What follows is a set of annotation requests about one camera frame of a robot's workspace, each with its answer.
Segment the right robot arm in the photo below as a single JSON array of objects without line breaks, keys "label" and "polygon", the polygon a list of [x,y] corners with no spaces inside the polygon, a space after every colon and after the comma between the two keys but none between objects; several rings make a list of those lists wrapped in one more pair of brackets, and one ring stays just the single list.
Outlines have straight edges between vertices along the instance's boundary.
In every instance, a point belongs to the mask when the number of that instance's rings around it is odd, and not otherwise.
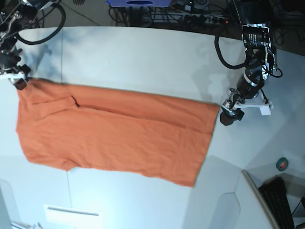
[{"label": "right robot arm", "polygon": [[[19,33],[39,24],[47,16],[37,19],[38,12],[45,8],[58,9],[61,21],[54,32],[38,41],[28,41]],[[23,90],[29,81],[31,69],[20,66],[22,49],[16,47],[18,41],[26,45],[43,44],[57,35],[66,22],[66,12],[60,2],[54,0],[2,0],[0,2],[0,78],[7,79],[18,90]]]}]

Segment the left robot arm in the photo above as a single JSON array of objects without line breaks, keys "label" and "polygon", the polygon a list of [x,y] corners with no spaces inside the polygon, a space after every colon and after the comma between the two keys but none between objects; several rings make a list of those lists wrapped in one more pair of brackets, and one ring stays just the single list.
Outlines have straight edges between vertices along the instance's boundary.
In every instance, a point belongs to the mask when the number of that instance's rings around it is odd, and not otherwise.
[{"label": "left robot arm", "polygon": [[261,115],[270,115],[273,103],[263,92],[265,81],[276,77],[277,49],[273,44],[272,23],[275,20],[268,0],[230,0],[228,9],[241,29],[246,59],[242,64],[231,65],[225,61],[219,46],[220,35],[214,46],[220,62],[228,69],[244,68],[236,87],[230,88],[223,102],[220,122],[229,126],[242,120],[244,108],[258,108]]}]

